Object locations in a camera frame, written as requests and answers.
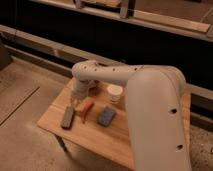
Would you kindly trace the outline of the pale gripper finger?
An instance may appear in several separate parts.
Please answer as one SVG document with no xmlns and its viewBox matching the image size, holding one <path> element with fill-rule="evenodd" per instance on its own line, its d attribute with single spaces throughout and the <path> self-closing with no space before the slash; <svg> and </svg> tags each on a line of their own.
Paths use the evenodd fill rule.
<svg viewBox="0 0 213 171">
<path fill-rule="evenodd" d="M 85 98 L 83 101 L 80 101 L 78 105 L 75 107 L 77 112 L 82 112 L 84 109 L 87 109 L 91 104 L 90 98 Z"/>
</svg>

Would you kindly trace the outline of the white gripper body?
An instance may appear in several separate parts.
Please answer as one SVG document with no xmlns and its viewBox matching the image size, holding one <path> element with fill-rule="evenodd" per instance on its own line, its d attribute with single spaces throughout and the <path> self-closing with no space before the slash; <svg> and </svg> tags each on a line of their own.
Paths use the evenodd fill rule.
<svg viewBox="0 0 213 171">
<path fill-rule="evenodd" d="M 74 99 L 84 99 L 88 96 L 89 82 L 75 79 L 71 88 L 71 97 Z"/>
</svg>

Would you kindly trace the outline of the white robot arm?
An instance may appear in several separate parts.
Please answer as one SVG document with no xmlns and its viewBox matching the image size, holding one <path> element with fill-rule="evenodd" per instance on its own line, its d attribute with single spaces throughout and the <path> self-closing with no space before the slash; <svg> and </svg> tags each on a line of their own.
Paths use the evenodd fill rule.
<svg viewBox="0 0 213 171">
<path fill-rule="evenodd" d="M 180 70 L 162 65 L 101 66 L 94 60 L 72 67 L 71 96 L 83 99 L 89 82 L 125 88 L 125 109 L 135 171 L 192 171 L 184 135 Z"/>
</svg>

